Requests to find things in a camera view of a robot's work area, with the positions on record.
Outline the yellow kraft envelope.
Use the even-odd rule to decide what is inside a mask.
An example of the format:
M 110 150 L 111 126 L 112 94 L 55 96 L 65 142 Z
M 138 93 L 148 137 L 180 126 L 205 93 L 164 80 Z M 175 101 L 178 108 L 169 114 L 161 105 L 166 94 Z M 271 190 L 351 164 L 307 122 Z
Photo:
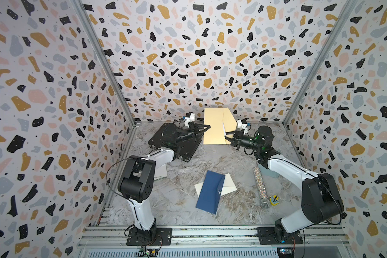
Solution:
M 206 108 L 204 124 L 211 128 L 204 133 L 204 145 L 229 145 L 225 140 L 222 122 L 225 122 L 226 132 L 235 131 L 237 122 L 229 108 Z

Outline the white letter paper green border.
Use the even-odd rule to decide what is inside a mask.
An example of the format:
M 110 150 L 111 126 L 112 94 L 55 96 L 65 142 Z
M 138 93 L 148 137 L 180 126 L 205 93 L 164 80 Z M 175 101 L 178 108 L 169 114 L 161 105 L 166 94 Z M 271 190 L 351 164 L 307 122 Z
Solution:
M 154 180 L 160 180 L 162 178 L 167 177 L 167 168 L 166 164 L 162 165 L 161 167 L 158 167 L 155 169 L 155 175 L 154 175 Z

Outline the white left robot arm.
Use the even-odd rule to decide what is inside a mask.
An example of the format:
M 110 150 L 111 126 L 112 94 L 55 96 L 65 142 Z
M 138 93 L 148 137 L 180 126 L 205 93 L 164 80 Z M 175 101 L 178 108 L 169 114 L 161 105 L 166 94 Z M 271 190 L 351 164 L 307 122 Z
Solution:
M 179 159 L 189 162 L 200 145 L 209 125 L 193 121 L 184 128 L 174 123 L 164 123 L 148 141 L 153 154 L 146 157 L 131 155 L 126 159 L 117 190 L 133 212 L 136 236 L 153 241 L 157 234 L 156 219 L 152 214 L 149 196 L 155 175 L 166 171 L 166 164 Z

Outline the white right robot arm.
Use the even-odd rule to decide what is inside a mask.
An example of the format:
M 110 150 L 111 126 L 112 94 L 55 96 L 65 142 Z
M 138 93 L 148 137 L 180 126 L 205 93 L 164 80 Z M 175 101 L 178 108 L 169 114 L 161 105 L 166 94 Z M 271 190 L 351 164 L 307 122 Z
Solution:
M 328 173 L 315 173 L 285 158 L 272 146 L 271 128 L 260 126 L 253 137 L 247 136 L 244 130 L 226 132 L 225 139 L 236 149 L 251 149 L 258 164 L 283 176 L 301 190 L 301 207 L 275 222 L 277 241 L 283 242 L 299 230 L 342 215 L 344 205 L 334 177 Z

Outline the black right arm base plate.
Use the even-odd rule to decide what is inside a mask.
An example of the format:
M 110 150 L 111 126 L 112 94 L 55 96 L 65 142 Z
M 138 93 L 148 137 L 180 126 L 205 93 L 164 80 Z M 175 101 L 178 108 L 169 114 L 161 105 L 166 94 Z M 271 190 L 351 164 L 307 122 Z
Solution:
M 303 238 L 300 231 L 288 233 L 280 227 L 258 227 L 257 237 L 260 245 L 300 245 Z

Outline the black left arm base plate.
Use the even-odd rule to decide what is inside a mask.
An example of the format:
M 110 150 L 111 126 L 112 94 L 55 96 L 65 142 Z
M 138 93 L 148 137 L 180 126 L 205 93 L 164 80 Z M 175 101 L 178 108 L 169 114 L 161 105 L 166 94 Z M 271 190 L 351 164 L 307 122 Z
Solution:
M 172 231 L 170 227 L 152 228 L 143 231 L 138 228 L 132 228 L 126 242 L 127 246 L 170 246 L 172 241 Z

